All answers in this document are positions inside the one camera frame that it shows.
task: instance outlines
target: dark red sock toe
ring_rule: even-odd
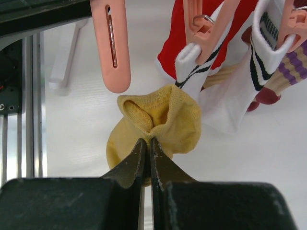
[[[248,112],[254,111],[260,105],[259,102],[252,102],[248,107]]]
[[[278,102],[281,98],[277,96],[273,90],[263,87],[262,90],[257,94],[256,100],[261,104],[274,104]]]

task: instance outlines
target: white fabric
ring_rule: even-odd
[[[199,103],[203,112],[203,123],[226,133],[238,131],[248,106],[268,78],[276,71],[294,41],[295,35],[291,35],[282,47],[275,50],[276,39],[268,32],[271,27],[269,26],[270,28],[267,29],[264,22],[260,21],[263,15],[268,15],[275,27],[279,29],[282,9],[283,0],[259,0],[252,25],[252,45],[239,63],[238,68],[222,84],[214,85],[200,92]],[[261,64],[267,72],[266,76],[262,74]]]
[[[211,15],[213,20],[216,20],[222,5],[223,3]],[[210,73],[211,65],[217,58],[219,49],[230,30],[232,20],[233,18],[230,20],[220,40],[213,49],[214,55],[210,56],[204,64],[199,66],[195,62],[196,58],[201,54],[201,47],[194,42],[184,47],[176,58],[176,85],[189,94],[194,100],[198,99],[199,92]]]

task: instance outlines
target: clothespin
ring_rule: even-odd
[[[125,0],[90,4],[104,83],[111,92],[125,92],[131,80]]]
[[[240,0],[225,0],[214,21],[202,14],[202,0],[183,0],[187,43],[195,42],[202,48],[196,59],[198,65],[202,65],[213,52],[239,3]]]
[[[283,17],[278,34],[277,47],[280,48],[288,35],[296,34],[288,53],[296,50],[307,40],[307,6],[293,8],[294,0],[285,0]]]

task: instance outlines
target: red fabric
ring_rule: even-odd
[[[217,7],[224,0],[203,0],[202,12],[203,14],[212,15]],[[242,24],[250,16],[251,12],[254,11],[258,0],[243,0],[239,3],[238,8],[235,12],[234,20],[228,36],[221,47],[221,50],[212,65],[212,69],[221,66],[225,61],[227,46],[231,39],[241,28]],[[184,26],[184,12],[183,12],[183,1],[176,0],[171,19],[171,30],[169,38],[164,43],[161,53],[158,55],[158,60],[162,65],[163,70],[176,79],[175,70],[175,59],[179,52],[186,46],[185,38],[185,26]]]

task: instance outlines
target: orange plastic clip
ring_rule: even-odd
[[[296,50],[307,40],[307,7],[293,8],[294,0],[285,0],[277,47],[280,48],[288,35],[296,34],[288,53]]]
[[[90,4],[104,83],[111,92],[125,92],[131,81],[125,0]]]
[[[202,0],[183,0],[187,43],[195,42],[202,49],[196,59],[198,65],[202,65],[213,52],[239,3],[240,0],[225,0],[214,22],[202,14]]]

